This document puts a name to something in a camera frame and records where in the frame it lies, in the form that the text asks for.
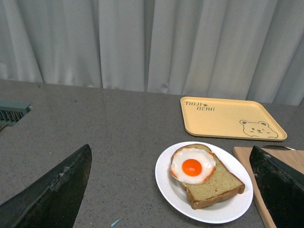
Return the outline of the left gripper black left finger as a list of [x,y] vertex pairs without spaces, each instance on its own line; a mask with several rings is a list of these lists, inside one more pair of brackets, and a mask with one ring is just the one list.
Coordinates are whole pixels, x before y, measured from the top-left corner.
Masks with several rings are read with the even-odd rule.
[[87,187],[92,163],[83,145],[0,206],[2,228],[71,228]]

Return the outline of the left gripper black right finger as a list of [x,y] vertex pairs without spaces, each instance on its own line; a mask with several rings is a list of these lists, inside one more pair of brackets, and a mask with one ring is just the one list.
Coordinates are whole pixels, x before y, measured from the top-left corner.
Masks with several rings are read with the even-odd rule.
[[304,226],[304,175],[254,146],[249,162],[264,204],[278,228]]

